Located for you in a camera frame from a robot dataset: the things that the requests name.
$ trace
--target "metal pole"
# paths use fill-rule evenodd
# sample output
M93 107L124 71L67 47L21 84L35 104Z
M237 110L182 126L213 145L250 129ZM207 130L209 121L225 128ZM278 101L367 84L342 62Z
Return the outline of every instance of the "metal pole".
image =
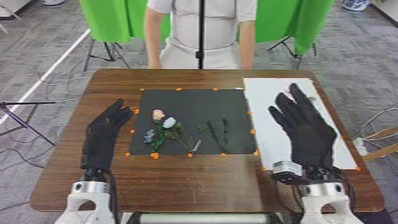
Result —
M195 58L198 59L198 69L204 68L204 10L205 0L198 0L198 51L195 52Z
M0 103L3 106L10 106L10 105L38 105L38 104L54 104L54 102L53 101L49 101L49 102L21 102L21 103L17 103L17 102L12 102L12 103Z
M264 214L141 214L134 222L133 213L124 213L122 224L268 224Z

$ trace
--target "chair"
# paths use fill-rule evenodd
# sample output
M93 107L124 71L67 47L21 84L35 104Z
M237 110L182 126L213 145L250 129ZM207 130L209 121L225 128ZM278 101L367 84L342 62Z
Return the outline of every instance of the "chair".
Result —
M388 136L392 136L394 134L398 134L398 128L390 128L390 129L383 129L381 131L378 131L371 136L367 136L364 138L364 140L371 141L381 138L387 138ZM398 152L398 143L392 144L390 146L387 146L385 148L378 149L372 153L369 153L365 156L362 156L364 162L369 162L371 160L381 158L383 156L387 156L388 154L392 154L394 152Z
M3 5L3 3L0 3L0 8L3 8L3 10L8 12L8 14L15 17L17 20L21 20L21 17L15 15L15 13L10 11L8 7ZM0 29L3 31L5 34L8 34L8 31L0 23Z

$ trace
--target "gray carpet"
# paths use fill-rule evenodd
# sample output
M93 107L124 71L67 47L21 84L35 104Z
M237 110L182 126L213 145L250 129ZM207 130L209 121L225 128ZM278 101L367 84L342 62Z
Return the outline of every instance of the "gray carpet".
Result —
M21 17L22 21L1 21L10 34L5 35L0 32L0 61L6 60L14 64L31 66L42 75L86 29L77 0L69 0L56 8L44 7L37 2ZM122 46L129 66L143 68L143 42L133 40ZM291 69L294 60L284 48L278 47L273 51L266 51L269 46L271 43L257 44L255 68ZM97 54L102 53L99 44L93 50ZM310 53L305 55L301 69L316 73L351 137L358 136L356 130L364 121L398 101L396 52L398 29L381 16L371 9L356 14L348 13L335 5L317 40L317 57ZM85 54L86 42L72 51L51 77L69 70ZM72 77L79 79L69 85L70 93L81 93L92 71L102 67L122 67L122 64L118 61L108 63L92 60L88 72L81 72L81 64L74 68ZM67 76L65 74L54 82L65 80ZM0 63L0 101L15 101L35 81L37 78L28 69ZM76 97L74 94L67 94L67 85L62 83L47 86L47 93L46 86L40 85L28 100L60 101ZM56 105L40 106L31 119L31 125L54 141L76 103L77 100L69 100ZM17 110L22 117L28 110L28 106ZM396 125L398 116L390 113L376 120L374 128L396 127ZM14 126L14 122L8 122L6 128ZM26 158L40 154L49 145L40 139L30 142L33 137L24 130L17 131L12 136L0 137L1 150L15 149ZM49 155L51 150L30 162L44 166ZM26 163L12 166L19 162L15 152L5 151L0 154L0 223L53 223L58 213L38 213L26 204L42 170ZM398 155L378 159L367 163L367 166L385 196L385 208L392 211L398 209ZM398 213L392 214L392 219L398 223Z

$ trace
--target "flower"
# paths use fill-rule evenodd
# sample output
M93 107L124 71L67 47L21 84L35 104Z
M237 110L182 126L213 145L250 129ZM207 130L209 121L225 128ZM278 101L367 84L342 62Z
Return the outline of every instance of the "flower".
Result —
M172 126L175 125L177 121L175 119L170 117L165 122L163 122L163 128L172 128Z
M165 117L163 111L161 110L152 110L152 120L159 121L163 117Z

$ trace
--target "white shirt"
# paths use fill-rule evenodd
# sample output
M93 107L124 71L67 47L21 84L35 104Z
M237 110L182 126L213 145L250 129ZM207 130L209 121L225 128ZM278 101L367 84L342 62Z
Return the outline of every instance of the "white shirt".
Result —
M172 49L165 49L163 51L161 62L165 60L175 60L175 57L181 57L182 54L189 54L193 57L195 49L198 48L198 0L149 0L147 7L161 14L172 13L172 30L166 41L166 44L172 45ZM205 67L209 68L230 67L229 65L209 65L229 59L232 60L232 62L229 60L232 64L237 63L237 56L230 55L237 52L234 49L227 48L236 48L237 22L255 20L255 11L257 0L205 0L204 50L209 51L204 52L204 65L207 64ZM181 63L191 64L193 62L195 58Z

